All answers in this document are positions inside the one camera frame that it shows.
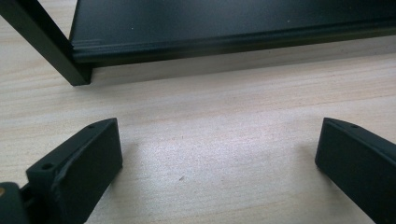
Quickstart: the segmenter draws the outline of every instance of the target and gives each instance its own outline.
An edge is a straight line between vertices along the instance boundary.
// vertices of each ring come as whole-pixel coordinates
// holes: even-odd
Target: light wood grain surface
[[[41,1],[68,35],[76,1]],[[118,118],[88,223],[373,223],[314,164],[324,117],[396,142],[396,36],[95,69],[71,87],[0,18],[0,182]]]

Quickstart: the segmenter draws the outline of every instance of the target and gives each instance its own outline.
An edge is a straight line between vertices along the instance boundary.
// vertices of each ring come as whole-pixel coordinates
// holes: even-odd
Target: shelf underside
[[[104,66],[396,34],[394,0],[78,0],[78,63]]]

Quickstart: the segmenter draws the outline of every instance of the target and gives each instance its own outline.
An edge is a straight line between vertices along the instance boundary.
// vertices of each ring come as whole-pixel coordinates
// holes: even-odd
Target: metal frame
[[[0,14],[71,85],[90,84],[92,68],[74,61],[69,40],[37,0],[2,0]]]

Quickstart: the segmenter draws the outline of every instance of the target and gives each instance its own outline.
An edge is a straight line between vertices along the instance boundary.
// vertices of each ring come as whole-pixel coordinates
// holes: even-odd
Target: black metal shelf
[[[37,0],[0,14],[74,86],[98,66],[396,35],[395,0],[78,0],[69,40]]]

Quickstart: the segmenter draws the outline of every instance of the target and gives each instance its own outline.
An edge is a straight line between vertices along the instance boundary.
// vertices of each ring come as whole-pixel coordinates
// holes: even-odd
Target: black plastic part
[[[105,66],[396,35],[394,0],[78,0],[78,63]]]
[[[70,84],[90,84],[92,68],[75,63],[72,45],[37,0],[1,0],[0,14]]]
[[[20,188],[15,183],[0,183],[0,224],[30,224]]]
[[[93,123],[32,165],[21,191],[0,184],[12,187],[6,201],[0,197],[0,224],[84,223],[121,167],[117,120]],[[25,222],[8,221],[19,215]]]
[[[396,223],[396,146],[337,119],[323,120],[315,159],[375,223]]]

